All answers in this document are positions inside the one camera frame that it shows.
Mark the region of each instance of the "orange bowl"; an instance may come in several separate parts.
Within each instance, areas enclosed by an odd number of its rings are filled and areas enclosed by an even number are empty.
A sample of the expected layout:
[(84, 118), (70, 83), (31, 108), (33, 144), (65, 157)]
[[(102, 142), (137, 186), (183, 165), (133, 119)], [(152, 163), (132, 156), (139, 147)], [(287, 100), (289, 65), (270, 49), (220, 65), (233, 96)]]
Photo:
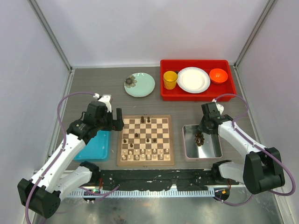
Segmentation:
[(217, 84), (223, 83), (228, 79), (228, 74), (222, 69), (212, 69), (210, 71), (210, 79)]

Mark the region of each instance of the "white wall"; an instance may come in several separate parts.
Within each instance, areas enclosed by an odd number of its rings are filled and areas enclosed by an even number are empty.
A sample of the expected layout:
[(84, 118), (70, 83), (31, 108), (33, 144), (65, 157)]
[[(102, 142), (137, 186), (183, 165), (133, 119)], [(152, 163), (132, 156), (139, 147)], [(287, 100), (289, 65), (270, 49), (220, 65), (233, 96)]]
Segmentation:
[(26, 0), (0, 1), (0, 217), (20, 223), (17, 184), (46, 158), (67, 69)]
[[(240, 66), (261, 141), (280, 150), (298, 184), (299, 1), (278, 1)], [(286, 177), (285, 192), (290, 190)], [(288, 197), (298, 215), (299, 190)]]
[(73, 66), (235, 62), (267, 0), (38, 0)]

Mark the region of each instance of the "chessboard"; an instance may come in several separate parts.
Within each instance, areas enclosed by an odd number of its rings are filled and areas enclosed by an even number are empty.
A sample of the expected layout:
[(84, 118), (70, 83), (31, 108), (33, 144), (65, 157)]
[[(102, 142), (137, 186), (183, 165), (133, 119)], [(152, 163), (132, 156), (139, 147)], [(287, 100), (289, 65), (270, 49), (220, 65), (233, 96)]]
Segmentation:
[(123, 116), (118, 139), (118, 166), (174, 165), (170, 115)]

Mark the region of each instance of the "plate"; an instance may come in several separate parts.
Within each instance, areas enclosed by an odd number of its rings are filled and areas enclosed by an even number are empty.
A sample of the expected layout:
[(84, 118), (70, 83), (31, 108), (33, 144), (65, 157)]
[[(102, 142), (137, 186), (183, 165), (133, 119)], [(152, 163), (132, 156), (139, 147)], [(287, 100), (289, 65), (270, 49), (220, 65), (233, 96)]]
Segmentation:
[(132, 97), (146, 97), (155, 88), (154, 78), (147, 73), (135, 73), (126, 78), (125, 83), (126, 92)]
[(210, 77), (202, 69), (188, 67), (178, 73), (178, 85), (189, 93), (201, 93), (210, 86)]

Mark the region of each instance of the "red tray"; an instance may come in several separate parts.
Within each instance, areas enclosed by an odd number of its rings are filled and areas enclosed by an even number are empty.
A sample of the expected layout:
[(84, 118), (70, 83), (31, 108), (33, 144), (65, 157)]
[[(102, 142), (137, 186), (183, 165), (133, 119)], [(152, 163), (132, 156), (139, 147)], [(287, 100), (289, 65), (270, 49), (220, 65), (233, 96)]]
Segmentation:
[[(222, 84), (211, 81), (209, 88), (202, 93), (188, 93), (178, 85), (173, 90), (163, 87), (163, 74), (167, 71), (180, 71), (187, 67), (203, 69), (207, 74), (212, 69), (223, 69), (228, 73), (228, 79)], [(226, 60), (161, 60), (160, 63), (160, 92), (163, 100), (168, 101), (212, 101), (215, 97), (224, 93), (236, 94), (235, 84)], [(229, 101), (233, 96), (220, 98), (218, 101)]]

